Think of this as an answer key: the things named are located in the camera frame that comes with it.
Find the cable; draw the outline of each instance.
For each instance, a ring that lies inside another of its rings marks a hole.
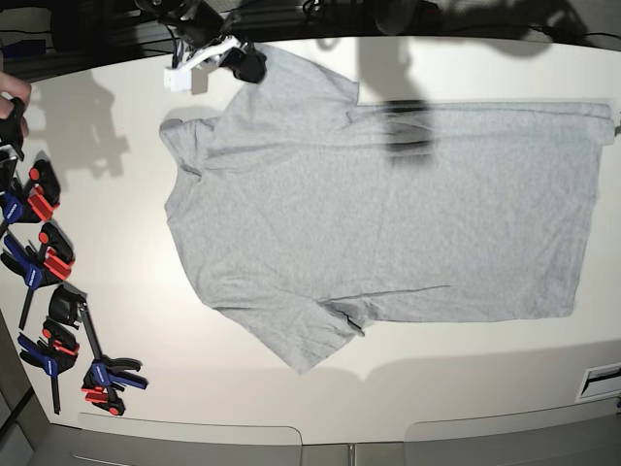
[[[125,47],[136,47],[136,46],[150,46],[151,44],[161,44],[162,42],[169,42],[170,39],[159,39],[157,41],[148,41],[148,42],[140,42],[139,44],[130,44]]]
[[[351,34],[346,26],[339,24],[337,21],[328,17],[330,7],[326,4],[326,0],[307,0],[302,5],[302,12],[304,13],[304,21],[302,22],[302,28],[298,33],[298,37],[302,37],[306,34],[307,27],[312,22],[322,22],[329,26],[332,26],[337,31],[343,34]]]
[[[236,12],[237,10],[241,10],[242,8],[245,7],[249,7],[250,5],[254,4],[254,3],[258,3],[258,2],[262,2],[263,0],[248,0],[247,2],[243,3],[242,5],[235,7],[235,8],[231,8],[230,10],[224,10],[222,12],[219,12],[220,14],[222,13],[231,13],[231,12]]]
[[[464,32],[471,29],[485,29],[485,28],[517,28],[517,29],[530,29],[532,31],[539,32],[541,34],[545,34],[552,41],[559,42],[575,42],[579,39],[584,39],[587,37],[594,36],[604,36],[610,37],[612,39],[621,40],[621,36],[616,34],[610,34],[608,32],[589,32],[587,34],[575,34],[567,29],[561,29],[554,26],[545,26],[538,24],[510,24],[510,23],[489,23],[489,24],[472,24],[470,26],[457,27],[455,29],[448,29],[442,31],[440,35],[445,34],[454,34],[456,32]]]
[[[141,49],[142,51],[153,51],[155,53],[161,53],[162,55],[169,55],[170,52],[169,51],[165,51],[165,50],[156,50],[156,49]]]
[[[464,31],[468,31],[471,29],[487,29],[487,28],[496,29],[500,27],[516,28],[516,29],[531,29],[537,32],[543,32],[541,31],[541,29],[545,26],[538,26],[534,24],[509,24],[509,23],[501,23],[501,22],[489,23],[489,24],[471,24],[470,26],[463,26],[463,27],[457,27],[455,29],[448,29],[448,30],[442,31],[441,34],[453,34],[455,32],[464,32]]]
[[[580,37],[593,37],[593,36],[611,37],[612,39],[618,39],[621,41],[621,36],[618,36],[616,34],[610,34],[609,32],[589,32],[588,34],[583,34]]]
[[[51,31],[22,31],[20,29],[3,29],[0,30],[0,34],[5,32],[13,32],[16,34],[51,34]]]
[[[177,47],[177,38],[175,34],[173,34],[173,30],[166,26],[166,30],[171,35],[171,39],[173,40],[173,69],[179,66],[179,49]]]

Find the human hand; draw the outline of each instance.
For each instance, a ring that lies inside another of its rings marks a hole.
[[[31,90],[32,86],[29,83],[2,72],[2,54],[0,53],[0,118],[5,119],[9,117],[13,111],[13,103],[10,99],[3,97],[2,92],[7,92],[11,96],[19,98],[24,106],[28,108]],[[24,137],[28,136],[28,123],[25,119],[21,121],[21,132]]]

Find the finger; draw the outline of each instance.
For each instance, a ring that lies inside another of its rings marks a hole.
[[[7,119],[13,111],[13,103],[0,95],[0,118]]]
[[[14,78],[11,75],[0,73],[0,91],[9,92],[14,97],[18,97],[24,105],[28,107],[32,86],[29,83]]]
[[[28,127],[28,121],[26,121],[26,118],[21,119],[21,134],[23,134],[24,138],[30,134],[30,128]]]

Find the white table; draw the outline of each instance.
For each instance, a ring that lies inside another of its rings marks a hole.
[[[450,38],[279,43],[361,82],[361,102],[588,100],[621,107],[621,54],[563,45]],[[44,150],[63,186],[54,218],[75,245],[70,282],[88,292],[110,357],[135,357],[150,385],[128,388],[125,417],[291,426],[305,444],[400,441],[419,421],[495,416],[573,403],[584,370],[621,360],[621,142],[605,149],[600,190],[571,317],[501,323],[378,323],[310,373],[296,375],[194,294],[166,224],[176,165],[158,137],[169,116],[223,109],[242,83],[225,70],[209,91],[164,90],[170,57],[143,59],[34,86],[24,150]],[[21,166],[21,173],[30,160]],[[38,226],[14,233],[36,241]],[[25,329],[37,338],[53,289],[35,294]],[[13,337],[26,292],[0,268]],[[91,362],[83,328],[76,367],[49,378],[26,367],[50,420],[104,414],[83,400]]]

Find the gray t-shirt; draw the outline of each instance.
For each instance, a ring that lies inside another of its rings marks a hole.
[[[194,289],[299,373],[365,320],[568,316],[607,106],[357,106],[358,86],[262,47],[219,116],[162,125]]]

